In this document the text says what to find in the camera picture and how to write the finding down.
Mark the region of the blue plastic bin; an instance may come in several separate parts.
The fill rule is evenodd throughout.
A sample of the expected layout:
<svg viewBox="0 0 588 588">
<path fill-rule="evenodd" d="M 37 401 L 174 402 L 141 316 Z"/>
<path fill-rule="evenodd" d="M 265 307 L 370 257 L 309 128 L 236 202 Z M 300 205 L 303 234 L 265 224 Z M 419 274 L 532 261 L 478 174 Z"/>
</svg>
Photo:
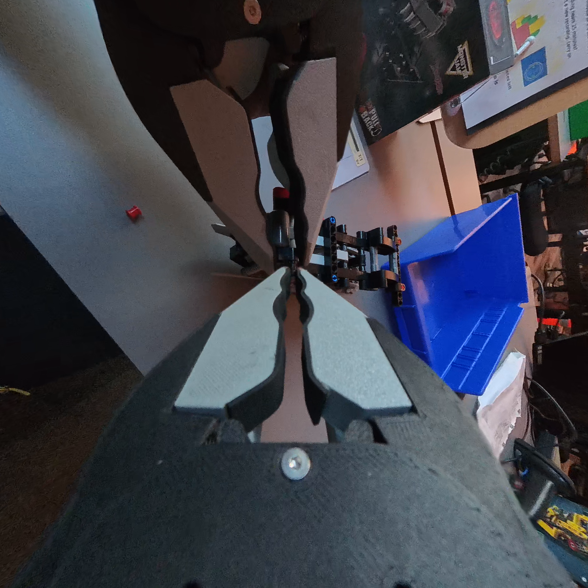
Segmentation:
<svg viewBox="0 0 588 588">
<path fill-rule="evenodd" d="M 518 197 L 448 217 L 400 262 L 393 333 L 452 390 L 481 396 L 529 301 Z"/>
</svg>

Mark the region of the open instruction booklet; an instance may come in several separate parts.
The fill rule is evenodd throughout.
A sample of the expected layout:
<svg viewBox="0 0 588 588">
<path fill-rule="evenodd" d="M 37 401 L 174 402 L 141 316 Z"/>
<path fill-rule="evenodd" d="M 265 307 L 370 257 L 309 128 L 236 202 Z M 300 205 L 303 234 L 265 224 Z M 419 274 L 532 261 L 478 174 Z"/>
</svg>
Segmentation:
<svg viewBox="0 0 588 588">
<path fill-rule="evenodd" d="M 270 163 L 268 144 L 273 137 L 273 126 L 269 116 L 256 118 L 252 122 L 254 138 L 261 169 L 259 194 L 261 204 L 266 212 L 273 208 L 273 189 L 286 187 L 281 177 L 276 176 Z M 359 125 L 357 115 L 353 115 L 347 144 L 342 159 L 337 165 L 332 189 L 335 190 L 355 180 L 370 170 L 366 154 L 367 144 Z"/>
</svg>

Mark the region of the small green bin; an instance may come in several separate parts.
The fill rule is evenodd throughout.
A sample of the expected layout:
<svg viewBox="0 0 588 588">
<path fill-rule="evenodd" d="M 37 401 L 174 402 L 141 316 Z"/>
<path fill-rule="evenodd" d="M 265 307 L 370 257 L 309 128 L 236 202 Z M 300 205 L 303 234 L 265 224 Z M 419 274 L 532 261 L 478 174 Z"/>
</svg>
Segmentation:
<svg viewBox="0 0 588 588">
<path fill-rule="evenodd" d="M 587 138 L 587 111 L 587 100 L 568 109 L 569 137 L 571 141 Z"/>
</svg>

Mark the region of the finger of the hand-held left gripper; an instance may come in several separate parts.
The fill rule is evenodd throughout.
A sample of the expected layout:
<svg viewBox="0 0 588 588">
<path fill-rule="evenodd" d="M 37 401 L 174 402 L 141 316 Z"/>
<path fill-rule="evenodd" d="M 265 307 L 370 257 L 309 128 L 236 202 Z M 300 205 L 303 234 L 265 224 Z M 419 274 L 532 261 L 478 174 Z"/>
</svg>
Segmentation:
<svg viewBox="0 0 588 588">
<path fill-rule="evenodd" d="M 270 101 L 276 150 L 289 180 L 298 264 L 307 267 L 337 169 L 336 58 L 285 71 Z"/>
<path fill-rule="evenodd" d="M 274 271 L 259 197 L 259 158 L 246 110 L 206 79 L 173 86 L 170 92 L 210 193 L 210 207 L 252 260 L 262 270 Z"/>
</svg>

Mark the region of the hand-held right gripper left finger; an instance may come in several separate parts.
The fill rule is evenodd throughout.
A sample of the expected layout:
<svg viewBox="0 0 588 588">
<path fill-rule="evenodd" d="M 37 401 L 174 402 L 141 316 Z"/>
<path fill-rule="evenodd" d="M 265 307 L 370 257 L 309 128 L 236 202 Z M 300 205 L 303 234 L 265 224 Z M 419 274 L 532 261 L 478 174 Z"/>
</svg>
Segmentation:
<svg viewBox="0 0 588 588">
<path fill-rule="evenodd" d="M 280 268 L 219 314 L 174 408 L 236 420 L 246 432 L 280 407 L 290 268 Z"/>
</svg>

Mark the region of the printed instruction sheet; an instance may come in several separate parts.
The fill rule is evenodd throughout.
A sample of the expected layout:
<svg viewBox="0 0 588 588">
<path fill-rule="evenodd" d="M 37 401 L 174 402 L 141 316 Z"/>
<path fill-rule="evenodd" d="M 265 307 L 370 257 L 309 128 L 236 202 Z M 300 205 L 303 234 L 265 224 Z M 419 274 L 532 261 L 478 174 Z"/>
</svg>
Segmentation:
<svg viewBox="0 0 588 588">
<path fill-rule="evenodd" d="M 508 1 L 515 63 L 462 95 L 468 130 L 587 70 L 587 1 Z"/>
</svg>

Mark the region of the wooden edged table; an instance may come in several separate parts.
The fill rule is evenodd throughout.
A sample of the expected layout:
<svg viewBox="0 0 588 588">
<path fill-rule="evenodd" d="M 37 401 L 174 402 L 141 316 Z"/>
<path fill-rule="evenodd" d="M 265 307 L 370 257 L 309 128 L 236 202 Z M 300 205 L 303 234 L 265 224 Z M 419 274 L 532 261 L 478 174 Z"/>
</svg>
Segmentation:
<svg viewBox="0 0 588 588">
<path fill-rule="evenodd" d="M 430 122 L 451 215 L 478 208 L 481 202 L 473 151 L 447 137 L 442 121 Z"/>
</svg>

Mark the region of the white crumpled paper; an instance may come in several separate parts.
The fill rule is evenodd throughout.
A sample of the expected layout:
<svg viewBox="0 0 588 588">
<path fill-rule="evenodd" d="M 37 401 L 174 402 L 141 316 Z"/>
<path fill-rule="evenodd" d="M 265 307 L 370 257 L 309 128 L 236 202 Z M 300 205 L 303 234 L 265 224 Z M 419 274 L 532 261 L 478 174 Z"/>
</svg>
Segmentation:
<svg viewBox="0 0 588 588">
<path fill-rule="evenodd" d="M 499 458 L 510 433 L 522 414 L 526 356 L 515 350 L 509 353 L 479 396 L 476 420 L 494 457 Z"/>
</svg>

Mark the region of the black grey lego truck model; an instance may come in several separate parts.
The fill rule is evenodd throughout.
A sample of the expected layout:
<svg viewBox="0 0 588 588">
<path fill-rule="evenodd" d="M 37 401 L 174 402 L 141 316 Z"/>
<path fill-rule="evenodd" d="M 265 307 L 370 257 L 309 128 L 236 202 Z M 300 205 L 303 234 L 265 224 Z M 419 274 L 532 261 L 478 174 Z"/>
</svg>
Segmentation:
<svg viewBox="0 0 588 588">
<path fill-rule="evenodd" d="M 295 240 L 295 220 L 285 210 L 274 210 L 270 220 L 276 229 L 275 253 L 281 265 L 294 268 L 298 263 L 298 248 Z M 259 264 L 237 242 L 223 224 L 212 224 L 212 229 L 230 237 L 234 244 L 230 248 L 230 260 L 240 266 L 241 274 L 261 280 L 268 276 Z M 371 231 L 358 231 L 351 235 L 345 224 L 337 224 L 333 216 L 325 218 L 319 228 L 307 271 L 333 290 L 351 294 L 356 290 L 385 290 L 392 296 L 392 305 L 400 307 L 406 289 L 401 280 L 399 246 L 401 239 L 395 225 L 386 229 L 379 227 Z M 380 256 L 391 262 L 388 269 L 379 263 Z"/>
</svg>

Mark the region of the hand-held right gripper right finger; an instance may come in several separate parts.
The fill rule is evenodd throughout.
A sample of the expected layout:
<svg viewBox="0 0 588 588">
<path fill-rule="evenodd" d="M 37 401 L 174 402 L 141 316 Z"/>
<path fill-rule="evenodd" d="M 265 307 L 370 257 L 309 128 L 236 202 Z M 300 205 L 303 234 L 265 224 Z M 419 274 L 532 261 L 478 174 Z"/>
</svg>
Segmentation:
<svg viewBox="0 0 588 588">
<path fill-rule="evenodd" d="M 305 269 L 298 270 L 305 402 L 313 424 L 413 410 L 368 318 Z"/>
</svg>

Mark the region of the black toy set box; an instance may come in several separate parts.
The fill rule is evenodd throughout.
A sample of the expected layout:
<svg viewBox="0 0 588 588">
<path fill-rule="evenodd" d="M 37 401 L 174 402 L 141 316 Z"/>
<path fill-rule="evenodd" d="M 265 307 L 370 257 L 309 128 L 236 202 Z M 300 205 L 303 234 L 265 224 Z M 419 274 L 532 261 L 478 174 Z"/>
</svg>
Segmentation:
<svg viewBox="0 0 588 588">
<path fill-rule="evenodd" d="M 507 1 L 364 1 L 357 120 L 372 145 L 514 63 Z"/>
</svg>

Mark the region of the yellow black printed box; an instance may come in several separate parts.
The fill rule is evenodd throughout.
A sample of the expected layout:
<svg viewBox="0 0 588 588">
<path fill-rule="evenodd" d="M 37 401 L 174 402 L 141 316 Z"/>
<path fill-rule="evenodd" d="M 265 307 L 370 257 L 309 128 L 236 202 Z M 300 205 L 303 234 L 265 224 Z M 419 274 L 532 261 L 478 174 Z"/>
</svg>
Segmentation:
<svg viewBox="0 0 588 588">
<path fill-rule="evenodd" d="M 556 497 L 535 524 L 575 559 L 587 562 L 587 508 Z"/>
</svg>

